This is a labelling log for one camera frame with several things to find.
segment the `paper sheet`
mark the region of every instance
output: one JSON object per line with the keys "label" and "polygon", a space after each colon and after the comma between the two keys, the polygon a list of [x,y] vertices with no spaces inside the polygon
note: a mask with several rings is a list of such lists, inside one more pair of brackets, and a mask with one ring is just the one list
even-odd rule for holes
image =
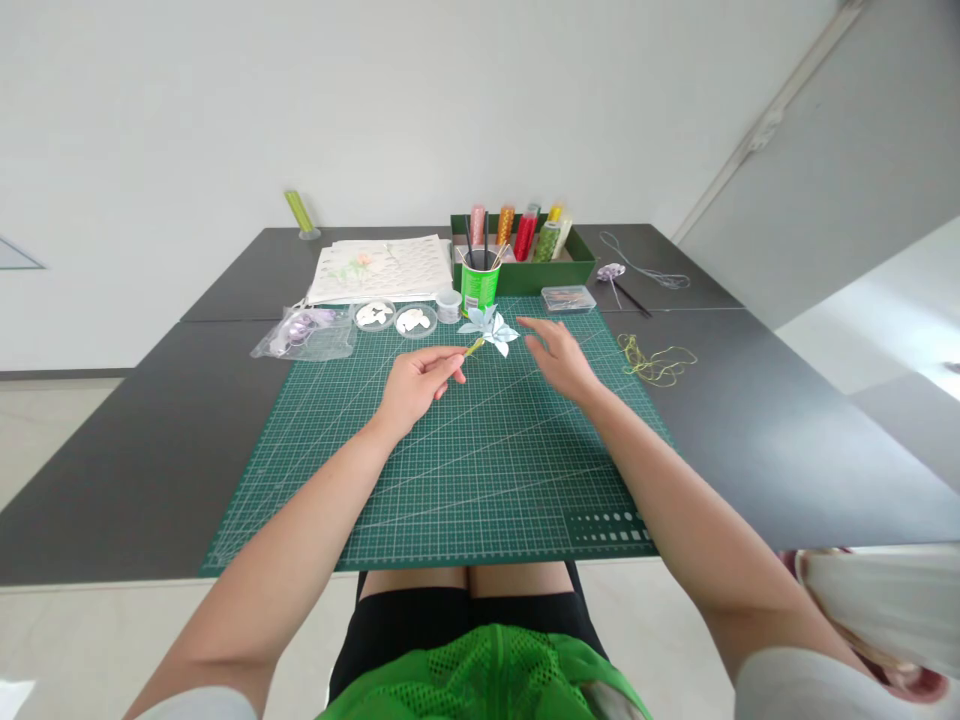
{"label": "paper sheet", "polygon": [[310,305],[427,300],[452,286],[449,240],[342,240],[320,251]]}

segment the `green mesh shirt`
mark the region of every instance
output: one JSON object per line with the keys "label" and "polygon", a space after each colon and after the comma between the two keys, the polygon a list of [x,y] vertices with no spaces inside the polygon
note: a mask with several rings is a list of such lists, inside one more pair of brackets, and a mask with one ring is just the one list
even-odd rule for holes
{"label": "green mesh shirt", "polygon": [[320,717],[650,720],[626,678],[585,643],[504,625],[371,670]]}

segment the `lap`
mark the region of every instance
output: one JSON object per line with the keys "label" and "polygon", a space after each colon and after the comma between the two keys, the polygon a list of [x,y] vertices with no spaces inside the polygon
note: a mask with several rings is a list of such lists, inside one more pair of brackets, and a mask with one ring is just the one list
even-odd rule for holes
{"label": "lap", "polygon": [[[493,623],[569,635],[607,657],[590,621],[573,562],[469,568],[463,572],[463,586],[454,580],[460,577],[456,571],[464,569],[437,568],[432,574],[361,573],[357,607],[330,678],[331,701],[365,672],[412,650],[442,647],[475,627]],[[402,576],[405,572],[419,576]],[[444,586],[413,585],[417,579],[429,583],[431,578]],[[537,578],[544,582],[534,582]],[[490,594],[497,589],[505,594]],[[521,594],[521,589],[537,594]]]}

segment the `red tube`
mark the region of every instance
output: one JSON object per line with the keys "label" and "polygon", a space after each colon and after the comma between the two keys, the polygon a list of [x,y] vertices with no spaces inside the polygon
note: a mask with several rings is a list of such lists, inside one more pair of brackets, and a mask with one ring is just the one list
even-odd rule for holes
{"label": "red tube", "polygon": [[513,254],[517,262],[523,262],[530,255],[530,246],[533,244],[533,234],[536,230],[537,216],[524,213],[517,228],[517,243],[513,246]]}

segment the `wire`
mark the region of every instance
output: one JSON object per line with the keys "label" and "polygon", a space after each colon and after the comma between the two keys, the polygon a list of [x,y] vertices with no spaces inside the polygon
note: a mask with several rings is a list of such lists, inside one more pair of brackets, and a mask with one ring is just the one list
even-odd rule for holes
{"label": "wire", "polygon": [[[610,239],[613,240],[613,242],[610,242],[610,240],[607,240],[607,238],[604,237],[604,235],[609,236]],[[613,250],[617,255],[619,255],[627,265],[632,267],[641,275],[646,275],[648,278],[658,283],[662,287],[665,287],[667,290],[682,290],[683,288],[690,287],[690,278],[687,277],[686,275],[668,275],[667,273],[662,273],[657,270],[647,270],[645,268],[637,267],[636,265],[634,265],[632,262],[630,262],[630,259],[623,254],[623,250],[620,249],[620,241],[617,240],[617,236],[614,235],[612,232],[601,230],[600,240],[603,242],[604,245],[606,245],[608,248]]]}
{"label": "wire", "polygon": [[[627,359],[628,367],[623,369],[627,375],[637,375],[640,379],[656,387],[673,387],[677,384],[677,378],[683,375],[686,365],[695,365],[697,356],[684,347],[671,345],[666,350],[655,352],[649,358],[644,355],[637,347],[636,335],[620,335],[617,337],[617,344],[623,350],[624,357]],[[692,360],[674,360],[670,361],[665,356],[671,350],[683,352],[689,355]]]}

